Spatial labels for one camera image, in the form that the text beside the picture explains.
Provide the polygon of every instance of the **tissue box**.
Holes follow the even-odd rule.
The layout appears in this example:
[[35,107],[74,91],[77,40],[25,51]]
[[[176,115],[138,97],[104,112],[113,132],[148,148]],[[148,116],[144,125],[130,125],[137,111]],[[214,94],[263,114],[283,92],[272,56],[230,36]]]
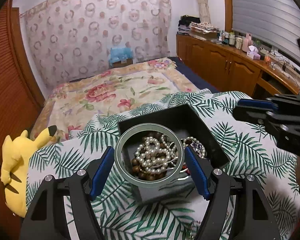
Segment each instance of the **tissue box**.
[[258,54],[258,49],[255,46],[249,46],[249,50],[247,51],[247,56],[252,59],[260,59],[260,55]]
[[260,59],[260,55],[258,53],[252,52],[252,51],[248,51],[247,56],[252,59],[257,59],[257,60]]
[[130,48],[111,48],[109,65],[112,66],[114,62],[121,61],[121,63],[126,63],[126,60],[133,59],[133,53]]

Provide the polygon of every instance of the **navy blue blanket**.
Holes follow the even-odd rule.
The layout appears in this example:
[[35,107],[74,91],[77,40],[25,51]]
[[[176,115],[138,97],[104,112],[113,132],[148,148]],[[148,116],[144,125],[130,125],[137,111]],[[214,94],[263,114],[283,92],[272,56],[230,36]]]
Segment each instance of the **navy blue blanket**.
[[176,70],[185,75],[187,79],[189,79],[200,90],[207,88],[212,94],[219,92],[214,86],[210,85],[208,82],[194,73],[191,68],[185,65],[178,57],[169,57],[169,59],[176,63]]

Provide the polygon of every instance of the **cabinet door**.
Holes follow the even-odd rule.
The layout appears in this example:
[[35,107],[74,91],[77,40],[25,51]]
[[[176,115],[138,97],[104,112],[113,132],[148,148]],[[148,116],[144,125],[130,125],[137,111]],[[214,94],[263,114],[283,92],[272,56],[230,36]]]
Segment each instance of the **cabinet door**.
[[187,61],[187,47],[184,37],[177,35],[177,55],[183,61]]
[[260,69],[255,65],[233,56],[228,68],[228,91],[241,91],[252,96]]
[[230,59],[230,54],[216,46],[208,47],[207,66],[204,69],[203,76],[207,76],[207,82],[213,85],[219,91],[224,91],[226,88],[227,67]]
[[203,42],[194,43],[189,49],[189,62],[188,66],[203,79],[207,80],[204,76],[204,62],[206,58],[205,44]]

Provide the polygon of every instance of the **metal screw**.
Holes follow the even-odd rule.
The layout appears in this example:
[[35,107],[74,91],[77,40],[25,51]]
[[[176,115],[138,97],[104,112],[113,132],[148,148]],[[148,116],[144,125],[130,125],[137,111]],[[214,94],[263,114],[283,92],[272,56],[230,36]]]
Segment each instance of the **metal screw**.
[[247,179],[250,180],[250,181],[254,181],[254,176],[248,175],[248,176],[247,176]]
[[220,169],[214,169],[213,173],[216,174],[216,175],[221,175],[222,174],[222,170],[220,170]]
[[282,130],[284,130],[284,131],[288,131],[288,130],[289,130],[289,128],[288,128],[287,126],[285,126],[284,124],[281,124],[281,125],[280,125],[280,128],[281,128]]
[[86,171],[85,171],[85,170],[78,170],[78,171],[77,171],[77,174],[78,174],[79,176],[83,176],[84,174],[86,174]]
[[44,180],[45,181],[50,181],[50,180],[52,180],[52,178],[53,178],[52,175],[47,175],[47,176],[44,177]]

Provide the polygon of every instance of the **yellow plush toy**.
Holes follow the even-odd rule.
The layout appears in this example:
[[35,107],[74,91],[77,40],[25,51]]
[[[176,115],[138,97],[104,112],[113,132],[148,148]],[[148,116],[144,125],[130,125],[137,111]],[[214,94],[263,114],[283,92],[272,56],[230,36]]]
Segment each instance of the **yellow plush toy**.
[[57,127],[52,125],[44,129],[34,141],[27,138],[26,130],[13,141],[9,135],[4,140],[0,179],[5,185],[7,207],[20,217],[24,218],[26,215],[26,182],[29,160],[34,152],[52,139],[56,131]]

